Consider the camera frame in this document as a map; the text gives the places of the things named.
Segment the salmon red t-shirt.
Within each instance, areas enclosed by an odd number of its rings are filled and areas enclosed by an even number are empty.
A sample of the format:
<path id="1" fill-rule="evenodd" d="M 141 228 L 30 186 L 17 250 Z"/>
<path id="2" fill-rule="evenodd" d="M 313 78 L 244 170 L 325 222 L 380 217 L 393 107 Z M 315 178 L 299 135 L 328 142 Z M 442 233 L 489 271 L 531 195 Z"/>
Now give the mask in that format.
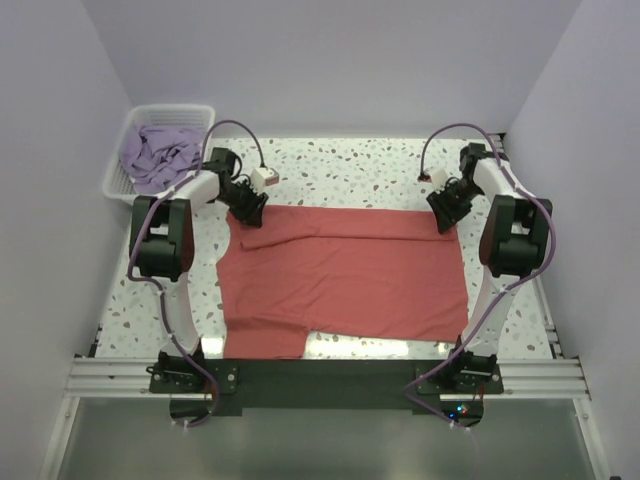
<path id="1" fill-rule="evenodd" d="M 429 211 L 273 205 L 259 228 L 227 223 L 226 358 L 299 359 L 312 332 L 452 342 L 467 325 L 458 235 Z"/>

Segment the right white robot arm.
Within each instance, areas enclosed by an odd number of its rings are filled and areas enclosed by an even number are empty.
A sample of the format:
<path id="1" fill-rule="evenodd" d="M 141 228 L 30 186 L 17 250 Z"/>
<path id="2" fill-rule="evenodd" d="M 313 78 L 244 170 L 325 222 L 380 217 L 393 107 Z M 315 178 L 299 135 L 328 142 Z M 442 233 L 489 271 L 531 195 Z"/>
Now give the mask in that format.
<path id="1" fill-rule="evenodd" d="M 521 187 L 504 154 L 479 143 L 460 151 L 461 176 L 430 175 L 434 191 L 427 197 L 438 232 L 447 233 L 470 212 L 472 201 L 490 202 L 478 247 L 483 278 L 467 327 L 442 364 L 424 375 L 440 389 L 459 393 L 497 379 L 500 337 L 520 286 L 548 265 L 547 247 L 555 240 L 549 225 L 552 203 Z"/>

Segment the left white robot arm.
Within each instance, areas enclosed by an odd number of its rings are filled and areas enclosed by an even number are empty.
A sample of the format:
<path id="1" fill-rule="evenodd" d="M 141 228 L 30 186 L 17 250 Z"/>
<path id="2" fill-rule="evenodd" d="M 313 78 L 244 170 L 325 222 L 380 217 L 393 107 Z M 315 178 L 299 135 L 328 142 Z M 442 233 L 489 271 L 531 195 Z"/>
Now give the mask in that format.
<path id="1" fill-rule="evenodd" d="M 261 163 L 249 175 L 239 155 L 211 151 L 176 184 L 133 202 L 127 277 L 155 288 L 165 336 L 157 362 L 148 369 L 155 382 L 185 392 L 214 390 L 202 343 L 192 317 L 188 275 L 195 258 L 194 212 L 221 202 L 240 224 L 259 228 L 268 200 L 266 188 L 279 182 L 276 170 Z"/>

